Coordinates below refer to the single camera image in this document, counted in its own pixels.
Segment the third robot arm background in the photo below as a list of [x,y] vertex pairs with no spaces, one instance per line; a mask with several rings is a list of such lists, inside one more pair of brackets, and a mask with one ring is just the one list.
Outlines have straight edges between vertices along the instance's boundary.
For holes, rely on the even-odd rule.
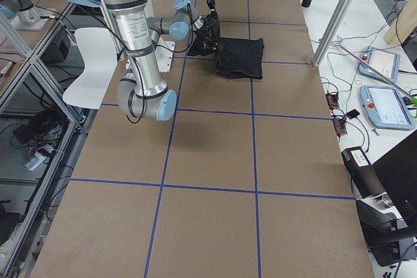
[[48,14],[43,17],[32,0],[1,0],[1,13],[19,31],[40,31],[49,18]]

